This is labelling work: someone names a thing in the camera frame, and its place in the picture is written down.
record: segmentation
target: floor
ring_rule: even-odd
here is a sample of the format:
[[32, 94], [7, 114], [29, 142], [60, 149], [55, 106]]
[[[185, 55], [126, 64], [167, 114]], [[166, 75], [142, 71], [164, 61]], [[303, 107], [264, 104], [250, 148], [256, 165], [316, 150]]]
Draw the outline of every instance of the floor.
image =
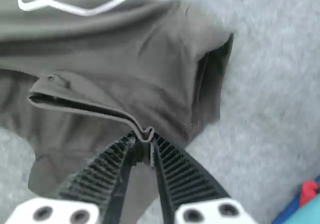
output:
[[[320, 174], [319, 0], [189, 0], [232, 28], [221, 120], [188, 151], [260, 224]], [[0, 222], [33, 195], [34, 160], [21, 139], [0, 130]], [[159, 201], [140, 224], [161, 223]]]

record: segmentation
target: gray t-shirt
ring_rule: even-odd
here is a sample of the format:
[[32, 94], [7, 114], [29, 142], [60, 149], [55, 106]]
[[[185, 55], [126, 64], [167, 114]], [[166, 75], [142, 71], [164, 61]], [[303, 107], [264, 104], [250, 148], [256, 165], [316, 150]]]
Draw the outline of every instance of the gray t-shirt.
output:
[[[0, 126], [32, 145], [46, 195], [106, 145], [156, 130], [185, 146], [219, 117], [233, 36], [185, 2], [0, 0]], [[157, 194], [132, 171], [123, 223]]]

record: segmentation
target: teal object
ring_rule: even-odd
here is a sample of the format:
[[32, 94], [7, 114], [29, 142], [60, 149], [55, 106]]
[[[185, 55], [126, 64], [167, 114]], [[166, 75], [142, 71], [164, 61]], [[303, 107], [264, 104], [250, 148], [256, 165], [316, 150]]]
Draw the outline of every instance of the teal object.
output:
[[320, 224], [320, 195], [299, 208], [284, 224]]

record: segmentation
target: gray carpet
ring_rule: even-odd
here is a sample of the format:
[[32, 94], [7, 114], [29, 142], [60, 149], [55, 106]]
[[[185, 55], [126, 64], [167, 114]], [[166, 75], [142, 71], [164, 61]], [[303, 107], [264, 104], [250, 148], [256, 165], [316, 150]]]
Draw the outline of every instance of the gray carpet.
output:
[[[188, 147], [228, 192], [267, 224], [305, 179], [320, 174], [319, 0], [190, 0], [236, 31], [221, 121]], [[32, 197], [34, 155], [0, 131], [0, 222]], [[161, 223], [156, 200], [140, 224]]]

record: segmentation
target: red object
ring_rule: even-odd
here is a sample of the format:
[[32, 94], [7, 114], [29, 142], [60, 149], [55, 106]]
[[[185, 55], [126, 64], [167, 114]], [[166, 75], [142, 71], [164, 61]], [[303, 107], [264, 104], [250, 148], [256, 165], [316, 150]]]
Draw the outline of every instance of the red object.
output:
[[299, 207], [304, 206], [307, 202], [312, 200], [317, 195], [318, 183], [313, 180], [305, 181], [301, 187]]

